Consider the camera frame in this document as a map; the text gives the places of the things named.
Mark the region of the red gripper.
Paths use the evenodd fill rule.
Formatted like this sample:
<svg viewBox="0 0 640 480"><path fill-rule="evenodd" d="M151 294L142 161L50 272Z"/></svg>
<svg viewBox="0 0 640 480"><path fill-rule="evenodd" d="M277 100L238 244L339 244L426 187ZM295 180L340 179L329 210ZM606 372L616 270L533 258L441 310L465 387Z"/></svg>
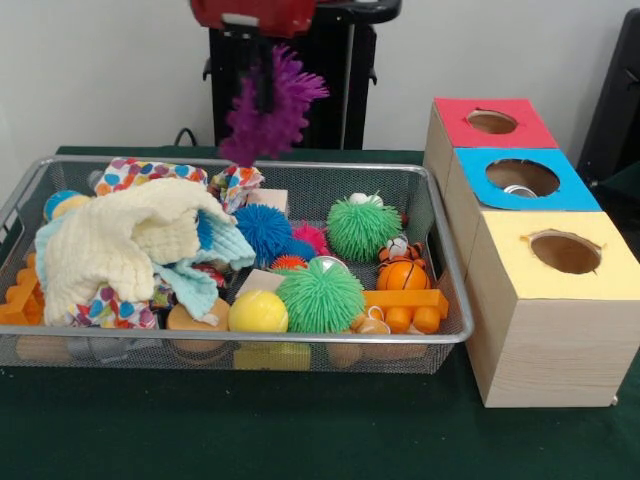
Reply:
<svg viewBox="0 0 640 480"><path fill-rule="evenodd" d="M217 30L251 27L264 36L292 38L309 30L316 1L192 0L190 7L204 27ZM274 108L273 48L265 37L258 37L257 53L256 108L260 113L271 113Z"/></svg>

